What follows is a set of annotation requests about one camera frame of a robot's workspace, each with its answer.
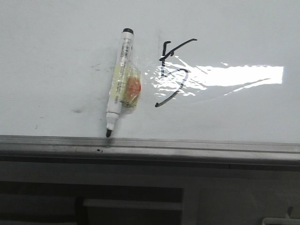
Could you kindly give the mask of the white black whiteboard marker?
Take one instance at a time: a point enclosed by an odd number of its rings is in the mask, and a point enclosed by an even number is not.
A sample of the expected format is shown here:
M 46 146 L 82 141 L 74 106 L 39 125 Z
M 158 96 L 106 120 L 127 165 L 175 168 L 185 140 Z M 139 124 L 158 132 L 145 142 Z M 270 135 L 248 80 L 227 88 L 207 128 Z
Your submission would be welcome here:
M 123 108 L 135 108 L 141 92 L 141 73 L 131 63 L 134 31 L 124 28 L 117 51 L 106 108 L 106 137 L 110 137 Z

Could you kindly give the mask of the white whiteboard with aluminium frame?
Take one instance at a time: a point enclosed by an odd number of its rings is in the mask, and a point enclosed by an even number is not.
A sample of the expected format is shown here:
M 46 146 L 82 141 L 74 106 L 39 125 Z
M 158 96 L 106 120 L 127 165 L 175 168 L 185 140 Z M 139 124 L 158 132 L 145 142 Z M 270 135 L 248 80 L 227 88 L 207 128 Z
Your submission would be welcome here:
M 142 88 L 106 137 L 124 28 Z M 299 1 L 1 1 L 0 153 L 299 165 Z

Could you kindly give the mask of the grey metal base frame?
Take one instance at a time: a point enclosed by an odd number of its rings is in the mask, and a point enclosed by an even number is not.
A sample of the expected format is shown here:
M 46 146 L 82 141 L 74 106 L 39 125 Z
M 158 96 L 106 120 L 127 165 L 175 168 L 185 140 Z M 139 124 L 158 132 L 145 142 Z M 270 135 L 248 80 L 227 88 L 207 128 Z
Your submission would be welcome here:
M 300 169 L 3 161 L 3 225 L 260 225 L 300 217 Z

